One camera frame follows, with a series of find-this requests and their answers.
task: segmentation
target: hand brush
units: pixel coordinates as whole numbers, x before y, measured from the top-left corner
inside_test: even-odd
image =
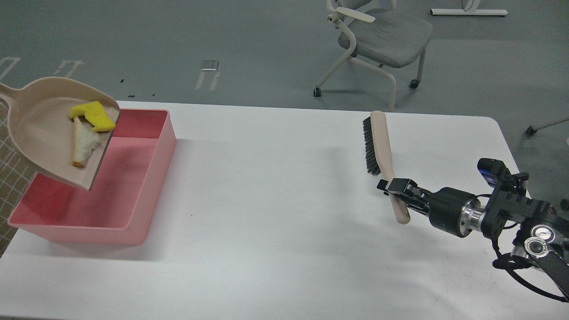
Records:
[[[387,120],[381,111],[374,111],[364,120],[365,159],[368,173],[378,175],[383,173],[384,179],[391,181],[395,178],[393,173],[393,159],[391,157],[391,144],[387,132]],[[406,224],[411,216],[405,203],[389,195],[393,212],[397,222]]]

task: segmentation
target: chair leg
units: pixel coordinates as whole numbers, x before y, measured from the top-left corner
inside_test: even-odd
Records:
[[[348,60],[350,58],[350,56],[352,56],[354,51],[356,50],[356,36],[354,36],[354,33],[352,32],[352,30],[350,30],[344,24],[344,22],[342,22],[342,20],[337,20],[335,22],[335,25],[337,28],[342,30],[342,32],[348,37],[348,39],[350,40],[350,46],[342,54],[342,56],[338,59],[338,61],[336,61],[336,63],[334,65],[332,65],[332,67],[328,70],[328,72],[326,72],[326,74],[324,76],[322,76],[322,78],[320,78],[320,80],[316,83],[316,88],[314,89],[314,96],[317,96],[316,91],[320,91],[320,87],[326,82],[326,80],[328,80],[328,78],[330,78],[330,76],[332,76],[332,74],[334,72],[336,72],[336,70],[338,70],[338,68],[340,68],[340,66],[346,60]]]
[[[349,50],[344,52],[344,54],[342,54],[342,56],[338,59],[338,61],[336,61],[336,63],[334,63],[332,65],[332,67],[328,70],[328,72],[326,72],[326,74],[324,74],[322,76],[322,78],[320,78],[320,80],[316,83],[316,87],[320,88],[320,86],[322,86],[326,80],[328,80],[330,78],[330,76],[332,76],[332,74],[334,72],[336,72],[336,70],[338,70],[338,68],[340,68],[340,66],[346,61],[348,60],[348,58],[350,58],[350,56],[353,54],[353,50],[350,52]]]
[[[387,72],[383,69],[380,69],[380,68],[376,67],[375,65],[371,65],[367,62],[364,62],[358,58],[351,58],[350,62],[361,65],[362,67],[369,69],[371,71],[377,72],[389,80],[389,82],[391,83],[391,91],[389,92],[389,102],[388,102],[387,106],[388,106],[389,110],[391,110],[391,111],[395,110],[395,92],[397,89],[397,82],[395,81],[395,77],[392,74],[390,74],[389,72]]]
[[[425,49],[421,53],[421,58],[419,58],[419,70],[417,71],[417,81],[418,82],[421,82],[421,78],[423,77],[423,67],[425,65],[425,52],[427,52],[427,49]]]

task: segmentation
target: pink container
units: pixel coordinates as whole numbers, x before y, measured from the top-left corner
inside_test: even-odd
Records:
[[[37,174],[8,223],[51,241],[141,244],[175,146],[168,111],[121,109],[92,189]]]

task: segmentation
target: chair seat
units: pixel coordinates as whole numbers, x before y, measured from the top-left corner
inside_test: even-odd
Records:
[[[348,25],[356,36],[354,53],[392,68],[411,64],[425,50],[432,25],[411,15],[386,9],[371,9],[374,22],[354,20]],[[338,44],[348,49],[350,41],[342,32]]]

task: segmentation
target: robotic arm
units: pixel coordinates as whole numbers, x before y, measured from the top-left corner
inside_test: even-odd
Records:
[[[562,302],[569,302],[569,219],[555,212],[548,202],[527,198],[527,173],[511,174],[502,161],[482,158],[478,170],[491,195],[471,193],[445,187],[437,192],[420,188],[411,179],[380,180],[377,188],[429,218],[431,225],[458,237],[471,231],[482,232],[491,239],[497,259],[493,266],[505,269],[514,279],[534,292]],[[478,198],[489,197],[487,205]],[[515,222],[506,227],[506,222]],[[498,237],[507,228],[519,224],[511,253],[502,254]],[[563,297],[547,293],[526,282],[514,270],[542,270],[555,282]]]

